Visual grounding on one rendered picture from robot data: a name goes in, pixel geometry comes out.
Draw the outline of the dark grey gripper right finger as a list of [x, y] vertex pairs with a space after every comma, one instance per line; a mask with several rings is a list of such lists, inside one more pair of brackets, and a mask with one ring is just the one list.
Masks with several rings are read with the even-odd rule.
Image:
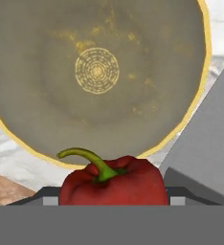
[[166, 187], [170, 206], [218, 206], [218, 203], [194, 195], [183, 187]]

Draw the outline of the grey sink basin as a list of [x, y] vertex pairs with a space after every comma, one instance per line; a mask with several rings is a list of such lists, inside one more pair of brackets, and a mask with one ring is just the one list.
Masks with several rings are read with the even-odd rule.
[[224, 70], [160, 166], [168, 191], [224, 205]]

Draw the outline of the grey bowl with yellow rim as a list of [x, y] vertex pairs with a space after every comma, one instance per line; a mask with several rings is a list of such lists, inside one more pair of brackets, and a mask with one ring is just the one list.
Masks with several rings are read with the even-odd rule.
[[205, 0], [0, 0], [0, 128], [60, 150], [147, 157], [187, 123], [212, 56]]

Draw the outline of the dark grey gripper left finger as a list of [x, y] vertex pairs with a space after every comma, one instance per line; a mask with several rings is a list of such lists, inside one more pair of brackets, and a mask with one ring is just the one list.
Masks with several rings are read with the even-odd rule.
[[12, 206], [58, 206], [60, 187], [43, 187], [33, 196], [11, 203]]

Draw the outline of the red bell pepper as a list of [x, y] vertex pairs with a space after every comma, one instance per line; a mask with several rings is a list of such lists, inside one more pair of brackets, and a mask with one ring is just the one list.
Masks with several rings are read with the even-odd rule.
[[77, 155], [90, 164], [69, 174], [61, 188], [60, 205], [168, 205], [163, 177], [147, 159], [123, 156], [103, 160], [82, 148], [60, 151], [58, 158]]

